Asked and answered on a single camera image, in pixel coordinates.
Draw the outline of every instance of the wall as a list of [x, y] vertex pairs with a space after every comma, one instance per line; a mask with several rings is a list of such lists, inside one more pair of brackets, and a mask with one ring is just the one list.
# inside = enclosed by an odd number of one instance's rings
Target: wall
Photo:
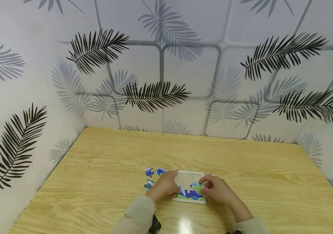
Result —
[[[83, 13], [69, 2], [61, 1], [64, 15], [59, 1], [49, 12], [48, 3], [38, 10], [41, 1], [25, 2], [0, 0], [0, 233], [10, 229], [86, 126], [82, 111], [64, 108], [56, 93], [69, 98], [72, 85], [53, 80], [80, 79], [77, 72], [69, 75], [72, 66], [59, 66], [68, 51], [57, 41], [73, 37], [78, 25], [84, 29], [91, 22], [75, 19]], [[26, 124], [24, 111], [31, 117]]]
[[0, 233], [87, 125], [298, 143], [333, 186], [333, 1], [0, 0]]

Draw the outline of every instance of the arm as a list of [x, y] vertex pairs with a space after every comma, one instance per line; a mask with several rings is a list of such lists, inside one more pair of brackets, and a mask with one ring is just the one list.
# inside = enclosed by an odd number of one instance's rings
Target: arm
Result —
[[152, 224], [156, 211], [155, 202], [145, 195], [137, 197], [125, 210], [125, 214], [110, 234], [145, 234]]
[[145, 234], [152, 225], [152, 217], [156, 211], [156, 203], [164, 196], [180, 193], [174, 182], [178, 171], [162, 174], [155, 185], [143, 196], [137, 197], [125, 210], [125, 214], [110, 234]]
[[260, 220], [254, 219], [250, 210], [225, 180], [213, 175], [206, 175], [199, 180], [199, 183], [203, 182], [206, 182], [206, 186], [201, 189], [201, 192], [226, 205], [231, 210], [238, 231], [243, 234], [267, 234]]

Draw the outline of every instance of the child's hand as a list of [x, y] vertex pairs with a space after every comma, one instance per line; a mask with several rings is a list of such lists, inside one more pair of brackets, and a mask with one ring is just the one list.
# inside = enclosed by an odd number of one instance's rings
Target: child's hand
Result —
[[221, 204], [230, 205], [232, 198], [236, 197], [235, 193], [225, 180], [217, 176], [206, 175], [199, 180], [199, 183], [203, 182], [207, 183], [200, 191], [204, 195], [212, 197]]
[[176, 193], [181, 192], [176, 182], [174, 182], [174, 177], [177, 175], [177, 173], [178, 170], [167, 171], [163, 173], [155, 185], [145, 195], [149, 196], [152, 200], [154, 200], [154, 202], [158, 202], [166, 195], [172, 195], [172, 197], [176, 197]]

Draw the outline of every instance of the puzzle board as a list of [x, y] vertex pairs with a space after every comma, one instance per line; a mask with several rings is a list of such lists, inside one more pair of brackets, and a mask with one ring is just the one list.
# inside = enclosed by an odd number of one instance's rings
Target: puzzle board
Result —
[[172, 198], [172, 200], [178, 202], [206, 204], [206, 197], [200, 192], [200, 190], [204, 187], [204, 184], [198, 183], [200, 178], [203, 176], [203, 172], [179, 170], [178, 174], [174, 178], [174, 181], [180, 187], [182, 192], [177, 194], [177, 197]]

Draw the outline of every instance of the white wall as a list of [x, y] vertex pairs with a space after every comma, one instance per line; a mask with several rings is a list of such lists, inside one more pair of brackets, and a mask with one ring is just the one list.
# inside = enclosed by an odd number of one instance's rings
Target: white wall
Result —
[[[162, 7], [160, 12], [169, 17], [163, 22], [166, 30], [150, 16], [155, 0], [0, 0], [0, 67], [14, 75], [9, 79], [0, 74], [0, 141], [5, 121], [13, 115], [23, 120], [22, 111], [32, 103], [47, 106], [43, 135], [30, 151], [30, 167], [21, 178], [12, 178], [10, 188], [0, 188], [0, 233], [12, 226], [87, 125], [298, 143], [333, 186], [333, 123], [311, 118], [296, 123], [273, 113], [281, 94], [333, 89], [333, 1], [257, 3], [158, 1], [156, 11]], [[110, 65], [90, 65], [95, 73], [81, 73], [66, 59], [73, 53], [70, 41], [78, 32], [88, 36], [100, 27], [129, 36], [128, 49], [115, 52], [118, 58]], [[165, 40], [152, 35], [159, 27], [169, 36]], [[329, 40], [319, 47], [320, 55], [307, 60], [299, 54], [299, 66], [261, 71], [262, 79], [245, 79], [241, 62], [252, 58], [257, 46], [272, 36], [280, 37], [280, 42], [302, 32]], [[197, 40], [199, 48], [194, 52], [184, 47], [191, 56], [180, 57], [179, 47], [173, 45], [191, 45], [190, 39]], [[137, 82], [140, 88], [159, 81], [184, 85], [191, 93], [181, 104], [166, 104], [151, 113], [126, 104], [122, 90], [126, 84]], [[294, 83], [282, 90], [288, 81]], [[265, 87], [270, 87], [268, 98]], [[253, 104], [246, 107], [245, 101]], [[263, 118], [257, 116], [252, 124], [253, 114], [243, 117], [246, 108], [259, 111]]]

